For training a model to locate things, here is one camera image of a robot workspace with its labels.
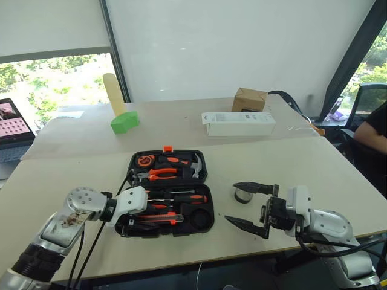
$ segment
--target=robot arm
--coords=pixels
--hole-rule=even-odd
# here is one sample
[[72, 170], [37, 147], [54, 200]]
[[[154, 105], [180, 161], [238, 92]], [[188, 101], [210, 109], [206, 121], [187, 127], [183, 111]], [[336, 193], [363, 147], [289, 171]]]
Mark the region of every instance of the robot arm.
[[146, 209], [148, 195], [143, 187], [121, 192], [99, 193], [79, 187], [66, 197], [63, 208], [41, 228], [19, 260], [0, 279], [0, 290], [48, 289], [55, 272], [84, 231], [86, 221], [105, 221], [113, 227], [125, 214]]
[[278, 198], [278, 185], [255, 184], [243, 182], [246, 189], [256, 186], [265, 189], [265, 194], [273, 196], [262, 207], [260, 222], [263, 227], [257, 227], [252, 222], [225, 216], [232, 224], [268, 239], [270, 226], [284, 230], [287, 235], [296, 237], [299, 242], [314, 242], [323, 263], [328, 267], [336, 285], [340, 289], [381, 289], [371, 258], [368, 253], [358, 251], [338, 257], [334, 253], [347, 250], [338, 245], [324, 245], [324, 242], [345, 243], [358, 246], [353, 235], [351, 223], [335, 211], [314, 210], [311, 207], [311, 197], [305, 186], [291, 188], [287, 201]]

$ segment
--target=white cable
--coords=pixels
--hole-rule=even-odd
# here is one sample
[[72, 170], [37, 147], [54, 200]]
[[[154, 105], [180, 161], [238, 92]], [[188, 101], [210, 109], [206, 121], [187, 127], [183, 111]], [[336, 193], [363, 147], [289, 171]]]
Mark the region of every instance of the white cable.
[[199, 270], [198, 270], [198, 275], [196, 276], [196, 290], [198, 290], [198, 280], [199, 280], [199, 273], [200, 273], [200, 268], [203, 263], [200, 263]]

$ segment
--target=table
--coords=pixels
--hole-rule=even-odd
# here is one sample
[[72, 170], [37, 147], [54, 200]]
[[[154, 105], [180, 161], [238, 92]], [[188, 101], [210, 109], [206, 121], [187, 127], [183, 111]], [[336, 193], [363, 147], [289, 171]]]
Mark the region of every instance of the table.
[[[249, 204], [237, 203], [232, 184], [256, 181], [286, 189], [308, 186], [316, 209], [336, 210], [353, 224], [356, 236], [386, 231], [387, 201], [323, 137], [300, 137], [214, 146], [196, 146], [209, 172], [206, 184], [213, 196], [215, 223], [206, 234], [158, 239], [121, 238], [106, 228], [83, 274], [108, 276], [165, 268], [200, 261], [228, 259], [282, 251], [297, 246], [294, 238], [272, 229], [270, 239], [241, 231], [225, 214], [258, 223], [267, 199], [255, 195]], [[25, 160], [0, 191], [0, 272], [12, 264], [67, 193], [78, 186], [114, 192], [125, 177], [132, 153], [75, 156], [66, 159]], [[86, 225], [82, 259], [99, 222]], [[77, 245], [64, 260], [54, 280], [68, 278]]]
[[208, 137], [201, 124], [201, 113], [231, 111], [232, 103], [233, 98], [129, 103], [126, 106], [129, 111], [138, 112], [140, 125], [123, 135], [114, 135], [110, 127], [114, 118], [110, 105], [71, 107], [67, 110], [85, 112], [80, 118], [51, 120], [23, 160], [155, 150], [165, 145], [179, 149], [318, 136], [279, 95], [269, 95], [264, 110], [270, 111], [276, 120], [271, 136]]

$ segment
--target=cardboard box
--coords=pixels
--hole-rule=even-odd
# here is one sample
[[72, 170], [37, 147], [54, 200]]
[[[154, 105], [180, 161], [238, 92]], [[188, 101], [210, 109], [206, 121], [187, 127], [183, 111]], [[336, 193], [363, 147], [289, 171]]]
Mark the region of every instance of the cardboard box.
[[201, 121], [209, 136], [268, 136], [276, 125], [269, 112], [206, 112]]
[[235, 94], [232, 112], [262, 112], [267, 92], [239, 88]]

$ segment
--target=black tool case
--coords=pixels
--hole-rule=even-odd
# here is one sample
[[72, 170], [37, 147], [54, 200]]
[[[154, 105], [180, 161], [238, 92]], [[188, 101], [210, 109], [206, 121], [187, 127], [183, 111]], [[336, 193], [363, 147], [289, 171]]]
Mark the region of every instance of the black tool case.
[[[201, 170], [198, 178], [194, 178], [195, 169], [192, 163], [201, 160]], [[159, 177], [176, 178], [156, 179], [148, 178], [140, 180], [141, 173], [150, 170], [174, 168], [177, 173], [162, 173]], [[204, 156], [197, 150], [173, 150], [170, 146], [164, 150], [142, 151], [133, 155], [128, 167], [128, 182], [132, 187], [142, 186], [148, 192], [148, 207], [145, 212], [139, 214], [124, 214], [115, 225], [116, 232], [122, 237], [159, 237], [161, 234], [173, 234], [173, 236], [187, 236], [195, 233], [209, 231], [214, 222], [213, 203], [210, 189], [204, 185], [207, 177]], [[194, 191], [191, 193], [170, 193]], [[200, 204], [187, 202], [175, 202], [176, 196], [201, 195], [205, 197]], [[151, 199], [166, 199], [167, 201], [150, 201]], [[183, 221], [172, 225], [169, 222], [141, 222], [141, 216], [167, 214], [173, 212], [183, 215]]]

